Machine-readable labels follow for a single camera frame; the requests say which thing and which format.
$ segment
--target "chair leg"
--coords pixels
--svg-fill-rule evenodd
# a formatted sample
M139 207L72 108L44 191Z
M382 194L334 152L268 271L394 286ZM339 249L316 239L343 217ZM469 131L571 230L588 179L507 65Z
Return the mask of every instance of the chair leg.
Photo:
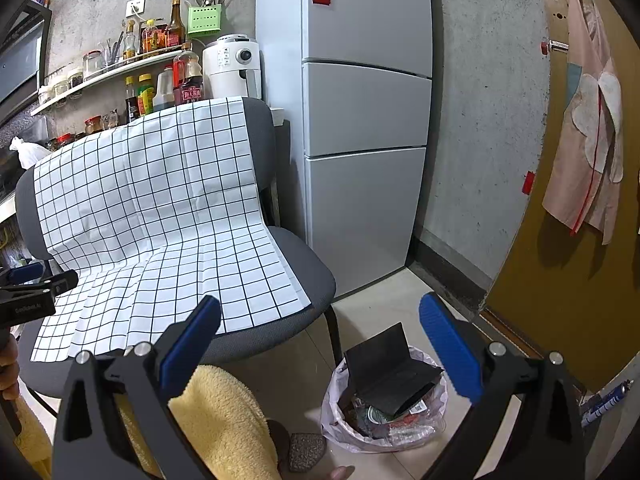
M334 308L329 305L329 308L324 311L324 318L326 319L326 325L329 328L329 338L331 339L331 348L334 351L335 365L339 365L342 362L342 348L340 346L340 331L338 330L338 320L335 317Z

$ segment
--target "chair backrest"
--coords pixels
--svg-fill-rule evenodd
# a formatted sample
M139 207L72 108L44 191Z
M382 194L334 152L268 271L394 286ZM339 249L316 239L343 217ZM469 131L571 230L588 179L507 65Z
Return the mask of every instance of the chair backrest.
M254 161L255 181L262 191L271 185L276 172L276 135L269 107L254 97L243 97L246 131Z
M22 240L31 256L39 260L52 260L42 236L42 227L38 217L36 193L33 185L33 168L25 171L15 186L15 215Z
M244 118L254 162L258 190L271 185L275 175L276 139L269 107L260 99L243 97ZM33 168L27 170L15 189L15 210L24 243L34 258L52 260L44 243L33 184Z

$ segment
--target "hanging cloth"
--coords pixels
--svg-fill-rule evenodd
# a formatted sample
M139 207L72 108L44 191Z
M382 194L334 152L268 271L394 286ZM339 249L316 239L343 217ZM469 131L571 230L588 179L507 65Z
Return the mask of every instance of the hanging cloth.
M593 0L569 0L567 98L543 207L577 233L583 222L610 242L623 176L622 92Z

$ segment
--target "white grid cloth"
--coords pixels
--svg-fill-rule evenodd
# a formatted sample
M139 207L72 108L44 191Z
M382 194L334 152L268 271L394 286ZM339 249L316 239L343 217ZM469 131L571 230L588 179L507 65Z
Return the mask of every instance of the white grid cloth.
M239 97L77 140L36 165L34 184L47 249L80 279L33 361L153 343L204 294L222 304L218 333L310 303L262 219Z

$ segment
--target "blue gripper pad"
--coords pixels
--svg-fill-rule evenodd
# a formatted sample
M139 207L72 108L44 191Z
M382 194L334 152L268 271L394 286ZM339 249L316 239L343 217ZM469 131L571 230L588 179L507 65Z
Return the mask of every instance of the blue gripper pad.
M471 348L456 329L456 320L434 292L420 300L420 323L456 392L472 404L482 396L482 370Z
M169 401L180 396L220 327L220 302L205 296L191 315L169 326L156 343L160 394Z
M37 280L42 277L44 273L44 267L40 262L34 262L22 267L14 267L9 271L6 277L9 285L21 285L31 280Z

